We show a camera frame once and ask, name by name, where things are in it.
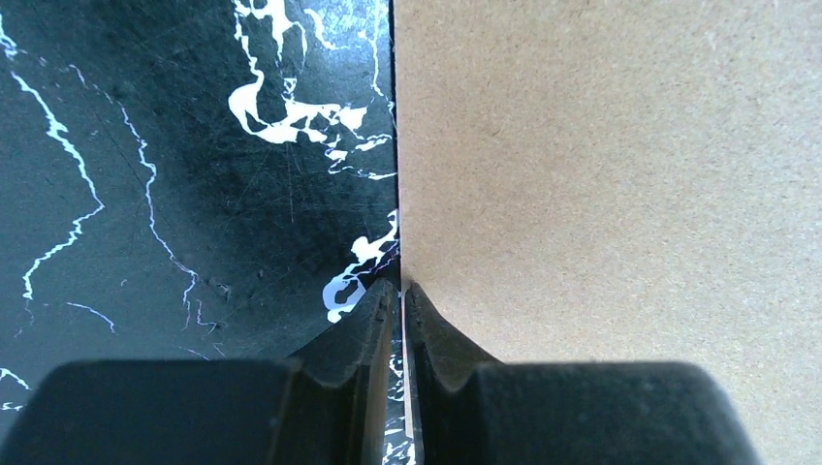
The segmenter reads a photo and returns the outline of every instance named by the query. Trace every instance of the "hardboard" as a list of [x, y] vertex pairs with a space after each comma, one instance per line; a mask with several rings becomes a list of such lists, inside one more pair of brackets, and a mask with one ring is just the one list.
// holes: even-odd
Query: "hardboard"
[[506, 361], [676, 359], [822, 453], [822, 4], [395, 2], [403, 278]]

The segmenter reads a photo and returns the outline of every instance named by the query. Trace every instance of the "marble pattern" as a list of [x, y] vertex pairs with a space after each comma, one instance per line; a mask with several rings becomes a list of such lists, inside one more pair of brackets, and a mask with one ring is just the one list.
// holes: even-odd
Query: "marble pattern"
[[388, 2], [126, 3], [0, 10], [0, 438], [61, 362], [284, 357], [398, 279]]

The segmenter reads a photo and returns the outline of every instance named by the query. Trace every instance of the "marble table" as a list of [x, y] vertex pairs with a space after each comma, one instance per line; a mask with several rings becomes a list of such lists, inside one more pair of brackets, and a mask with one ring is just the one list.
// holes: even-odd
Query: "marble table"
[[387, 0], [0, 15], [0, 438], [58, 364], [286, 357], [398, 280]]

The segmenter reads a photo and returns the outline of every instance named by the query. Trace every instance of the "tan surface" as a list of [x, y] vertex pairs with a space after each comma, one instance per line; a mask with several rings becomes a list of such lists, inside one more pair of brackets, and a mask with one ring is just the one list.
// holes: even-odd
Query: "tan surface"
[[506, 360], [699, 363], [822, 463], [822, 4], [731, 3], [395, 2], [404, 272]]

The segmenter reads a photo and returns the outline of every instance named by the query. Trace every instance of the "speckled brown texture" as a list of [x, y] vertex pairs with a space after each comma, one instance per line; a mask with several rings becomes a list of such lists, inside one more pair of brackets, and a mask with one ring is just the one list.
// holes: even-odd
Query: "speckled brown texture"
[[768, 463], [818, 463], [819, 2], [395, 2], [395, 44], [404, 273], [447, 318], [696, 362]]

